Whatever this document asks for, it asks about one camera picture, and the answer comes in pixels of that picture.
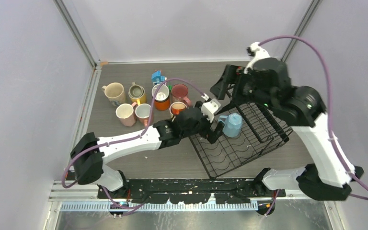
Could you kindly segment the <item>cream patterned mug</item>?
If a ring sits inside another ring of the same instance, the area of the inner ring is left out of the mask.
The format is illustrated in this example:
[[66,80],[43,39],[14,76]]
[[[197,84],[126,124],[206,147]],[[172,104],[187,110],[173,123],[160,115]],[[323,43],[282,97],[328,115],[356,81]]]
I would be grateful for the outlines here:
[[127,101],[124,86],[119,82],[113,82],[103,86],[102,91],[110,103],[115,107],[125,104]]

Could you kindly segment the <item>orange mug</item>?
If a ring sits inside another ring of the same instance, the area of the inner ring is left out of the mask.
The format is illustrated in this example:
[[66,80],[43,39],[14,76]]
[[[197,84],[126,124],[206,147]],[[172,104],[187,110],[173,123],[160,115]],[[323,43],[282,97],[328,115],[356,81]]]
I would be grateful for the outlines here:
[[155,100],[154,106],[159,111],[165,111],[170,108],[170,98],[165,99],[164,101]]

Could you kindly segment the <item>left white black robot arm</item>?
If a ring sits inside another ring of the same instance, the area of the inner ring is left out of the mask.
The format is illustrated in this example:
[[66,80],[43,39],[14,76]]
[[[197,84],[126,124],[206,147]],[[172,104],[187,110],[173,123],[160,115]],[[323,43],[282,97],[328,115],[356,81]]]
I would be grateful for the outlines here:
[[221,104],[212,99],[195,107],[184,109],[178,115],[154,123],[148,128],[124,135],[97,138],[86,133],[70,153],[79,185],[97,184],[106,187],[116,198],[123,198],[128,191],[126,179],[120,170],[113,170],[107,163],[115,159],[147,150],[160,150],[178,145],[182,139],[200,135],[215,143],[223,134],[224,124],[219,122],[212,129]]

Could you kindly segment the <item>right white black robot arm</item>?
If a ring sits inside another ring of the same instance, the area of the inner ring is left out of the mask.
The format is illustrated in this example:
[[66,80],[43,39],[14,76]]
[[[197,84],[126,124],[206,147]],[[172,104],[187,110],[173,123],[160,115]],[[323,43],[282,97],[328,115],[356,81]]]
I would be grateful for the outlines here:
[[336,138],[330,137],[328,110],[314,88],[292,85],[287,64],[273,57],[250,68],[228,64],[210,92],[223,100],[229,85],[233,85],[233,103],[268,109],[292,128],[313,159],[312,164],[296,169],[263,169],[254,184],[259,196],[278,189],[300,190],[318,201],[344,201],[350,196],[350,182],[364,171],[349,163]]

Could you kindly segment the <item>small beige cup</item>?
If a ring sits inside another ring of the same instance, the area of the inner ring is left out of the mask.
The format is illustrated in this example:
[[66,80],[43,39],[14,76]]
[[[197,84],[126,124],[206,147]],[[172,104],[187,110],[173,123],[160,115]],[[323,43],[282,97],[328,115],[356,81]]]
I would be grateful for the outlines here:
[[132,82],[132,85],[130,86],[128,90],[128,95],[130,98],[136,99],[142,97],[142,95],[145,94],[145,90],[142,86],[136,84],[135,82]]

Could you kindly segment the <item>small orange cup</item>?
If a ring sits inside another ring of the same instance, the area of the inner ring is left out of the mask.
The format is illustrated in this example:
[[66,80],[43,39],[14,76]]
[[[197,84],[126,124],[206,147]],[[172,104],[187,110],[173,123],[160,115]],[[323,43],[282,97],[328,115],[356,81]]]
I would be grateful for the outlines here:
[[172,115],[178,115],[181,111],[186,109],[186,105],[184,103],[173,103],[171,105],[170,111],[172,113]]

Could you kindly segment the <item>light pink mug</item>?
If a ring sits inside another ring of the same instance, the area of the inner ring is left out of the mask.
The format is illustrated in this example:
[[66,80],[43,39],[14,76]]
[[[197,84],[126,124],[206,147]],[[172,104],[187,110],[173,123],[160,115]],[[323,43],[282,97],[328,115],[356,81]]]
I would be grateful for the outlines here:
[[137,102],[133,102],[132,104],[124,103],[117,107],[115,114],[124,126],[132,127],[136,123],[135,109],[137,105]]

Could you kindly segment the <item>black wire dish rack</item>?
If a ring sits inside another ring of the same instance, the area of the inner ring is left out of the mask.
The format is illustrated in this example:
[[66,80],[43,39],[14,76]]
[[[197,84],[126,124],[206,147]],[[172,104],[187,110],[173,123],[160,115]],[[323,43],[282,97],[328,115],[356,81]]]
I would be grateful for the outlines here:
[[230,86],[227,90],[222,102],[223,111],[217,113],[211,128],[216,128],[219,116],[237,113],[242,117],[239,135],[233,138],[222,135],[213,144],[198,134],[189,138],[211,179],[221,177],[282,147],[290,140],[292,133],[292,128],[265,106],[232,102],[232,89]]

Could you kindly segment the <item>light blue faceted mug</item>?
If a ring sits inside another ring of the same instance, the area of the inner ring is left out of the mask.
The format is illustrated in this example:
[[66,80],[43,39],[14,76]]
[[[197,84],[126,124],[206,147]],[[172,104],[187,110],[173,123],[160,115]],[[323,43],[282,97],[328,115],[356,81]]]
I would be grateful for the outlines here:
[[237,137],[243,125],[242,116],[238,113],[220,115],[219,121],[224,123],[223,133],[229,138]]

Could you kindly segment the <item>lime green mug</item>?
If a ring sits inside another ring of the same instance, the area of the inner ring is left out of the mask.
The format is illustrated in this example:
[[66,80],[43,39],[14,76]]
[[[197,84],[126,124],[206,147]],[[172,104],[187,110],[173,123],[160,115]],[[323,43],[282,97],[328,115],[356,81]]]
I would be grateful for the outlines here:
[[187,105],[183,102],[174,102],[171,104],[169,108],[170,116],[173,118],[174,116],[179,115],[182,111],[187,109]]

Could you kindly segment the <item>salmon pink mug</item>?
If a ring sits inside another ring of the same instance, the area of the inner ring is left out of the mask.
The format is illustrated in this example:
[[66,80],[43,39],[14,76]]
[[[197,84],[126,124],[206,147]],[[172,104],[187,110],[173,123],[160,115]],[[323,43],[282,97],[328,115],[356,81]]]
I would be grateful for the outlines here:
[[136,107],[135,115],[145,127],[151,123],[151,114],[152,110],[150,104],[143,103]]

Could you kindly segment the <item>yellow mug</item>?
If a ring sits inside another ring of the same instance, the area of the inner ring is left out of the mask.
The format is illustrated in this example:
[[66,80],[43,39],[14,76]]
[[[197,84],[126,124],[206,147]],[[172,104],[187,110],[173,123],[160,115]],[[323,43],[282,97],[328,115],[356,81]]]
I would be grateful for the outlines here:
[[138,105],[147,103],[147,97],[145,93],[142,94],[140,97],[135,97],[133,95],[130,95],[129,97],[133,103],[136,103]]

